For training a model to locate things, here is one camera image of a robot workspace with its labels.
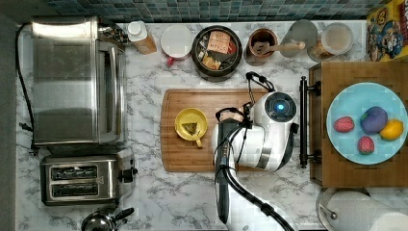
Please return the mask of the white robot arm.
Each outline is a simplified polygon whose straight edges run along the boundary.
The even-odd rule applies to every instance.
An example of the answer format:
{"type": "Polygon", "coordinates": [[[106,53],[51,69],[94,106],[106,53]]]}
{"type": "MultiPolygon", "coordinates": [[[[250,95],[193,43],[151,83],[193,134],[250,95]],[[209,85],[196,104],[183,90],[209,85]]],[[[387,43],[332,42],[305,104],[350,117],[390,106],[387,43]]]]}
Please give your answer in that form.
{"type": "Polygon", "coordinates": [[[212,134],[217,215],[228,231],[297,231],[293,220],[277,206],[239,182],[236,165],[274,172],[292,157],[296,104],[284,92],[269,92],[242,110],[241,120],[222,119],[212,134]]]}

